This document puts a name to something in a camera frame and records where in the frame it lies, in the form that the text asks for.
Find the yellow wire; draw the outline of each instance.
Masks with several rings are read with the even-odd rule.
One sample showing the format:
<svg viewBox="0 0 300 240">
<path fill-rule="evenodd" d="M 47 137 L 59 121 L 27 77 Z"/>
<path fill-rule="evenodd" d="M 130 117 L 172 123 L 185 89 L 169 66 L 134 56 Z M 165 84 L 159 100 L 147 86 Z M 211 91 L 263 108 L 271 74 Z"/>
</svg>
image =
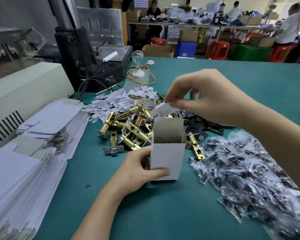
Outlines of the yellow wire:
<svg viewBox="0 0 300 240">
<path fill-rule="evenodd" d="M 150 84 L 154 84 L 154 83 L 156 82 L 156 78 L 154 77 L 154 75 L 153 75 L 152 72 L 150 71 L 149 66 L 148 66 L 147 64 L 143 64 L 143 65 L 141 66 L 141 68 L 143 68 L 143 67 L 144 67 L 144 68 L 147 68 L 147 69 L 149 70 L 150 74 L 152 75 L 153 80 L 154 80 L 152 83 L 140 83 L 140 82 L 137 82 L 136 80 L 134 80 L 134 78 L 137 78 L 137 77 L 134 77 L 134 76 L 130 75 L 129 72 L 135 71 L 136 69 L 130 69 L 130 70 L 128 70 L 128 71 L 127 71 L 127 74 L 126 74 L 126 78 L 129 78 L 129 79 L 131 79 L 132 81 L 134 81 L 135 83 L 140 84 L 140 85 L 150 85 Z"/>
</svg>

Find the blue bin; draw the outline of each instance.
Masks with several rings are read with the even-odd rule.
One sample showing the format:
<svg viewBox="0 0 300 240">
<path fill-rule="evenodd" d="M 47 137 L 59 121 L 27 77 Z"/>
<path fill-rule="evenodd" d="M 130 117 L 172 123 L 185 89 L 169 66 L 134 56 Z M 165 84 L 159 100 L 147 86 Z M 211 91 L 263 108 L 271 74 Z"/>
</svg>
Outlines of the blue bin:
<svg viewBox="0 0 300 240">
<path fill-rule="evenodd" d="M 194 57 L 196 54 L 196 48 L 196 42 L 184 42 L 178 40 L 178 44 L 176 45 L 176 57 Z"/>
</svg>

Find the white cardboard box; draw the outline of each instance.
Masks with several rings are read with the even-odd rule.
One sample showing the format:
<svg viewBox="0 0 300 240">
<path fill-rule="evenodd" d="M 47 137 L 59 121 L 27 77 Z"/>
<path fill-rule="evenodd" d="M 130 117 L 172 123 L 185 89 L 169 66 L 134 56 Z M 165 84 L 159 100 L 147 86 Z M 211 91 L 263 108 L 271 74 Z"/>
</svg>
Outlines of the white cardboard box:
<svg viewBox="0 0 300 240">
<path fill-rule="evenodd" d="M 177 180 L 180 175 L 187 135 L 182 118 L 163 118 L 153 124 L 150 170 L 167 168 L 169 176 L 157 180 Z"/>
</svg>

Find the green crate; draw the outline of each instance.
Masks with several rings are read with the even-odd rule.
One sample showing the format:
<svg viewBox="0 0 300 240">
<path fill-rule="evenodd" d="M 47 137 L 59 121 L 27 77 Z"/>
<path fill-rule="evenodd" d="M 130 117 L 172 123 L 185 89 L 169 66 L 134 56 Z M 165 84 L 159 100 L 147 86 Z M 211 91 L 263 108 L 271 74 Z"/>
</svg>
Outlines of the green crate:
<svg viewBox="0 0 300 240">
<path fill-rule="evenodd" d="M 233 52 L 232 60 L 242 61 L 267 61 L 273 48 L 256 47 L 249 44 L 238 44 Z"/>
</svg>

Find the white shirt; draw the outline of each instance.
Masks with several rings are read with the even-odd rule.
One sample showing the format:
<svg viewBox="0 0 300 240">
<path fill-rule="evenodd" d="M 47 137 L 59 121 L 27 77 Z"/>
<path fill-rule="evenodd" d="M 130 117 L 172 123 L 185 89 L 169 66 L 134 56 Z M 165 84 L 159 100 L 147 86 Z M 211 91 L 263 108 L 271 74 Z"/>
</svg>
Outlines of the white shirt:
<svg viewBox="0 0 300 240">
<path fill-rule="evenodd" d="M 299 24 L 299 13 L 292 14 L 288 16 L 286 20 L 282 23 L 280 29 L 283 32 L 278 35 L 276 42 L 280 44 L 286 44 L 293 42 L 297 36 Z"/>
<path fill-rule="evenodd" d="M 235 8 L 232 8 L 230 10 L 230 12 L 228 12 L 228 16 L 230 18 L 232 18 L 232 20 L 235 20 L 235 19 L 237 19 L 237 17 L 239 16 L 240 13 L 241 13 L 241 9 L 235 7 Z"/>
</svg>

